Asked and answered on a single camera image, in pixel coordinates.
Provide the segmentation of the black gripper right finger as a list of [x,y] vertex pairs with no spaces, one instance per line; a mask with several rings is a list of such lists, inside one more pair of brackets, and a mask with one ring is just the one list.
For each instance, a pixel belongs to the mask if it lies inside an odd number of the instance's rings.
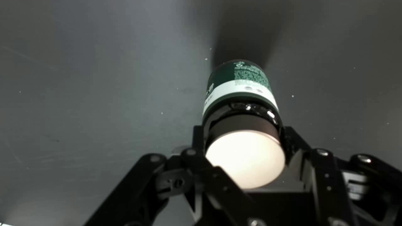
[[318,226],[402,226],[402,172],[380,157],[349,161],[313,148],[292,127],[281,142],[287,164],[313,196]]

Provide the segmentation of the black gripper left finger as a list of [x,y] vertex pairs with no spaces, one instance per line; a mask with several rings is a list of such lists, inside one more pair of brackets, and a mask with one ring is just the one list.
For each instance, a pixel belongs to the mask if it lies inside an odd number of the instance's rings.
[[175,196],[184,196],[194,226],[251,226],[253,202],[204,154],[203,127],[179,154],[142,156],[85,226],[153,226]]

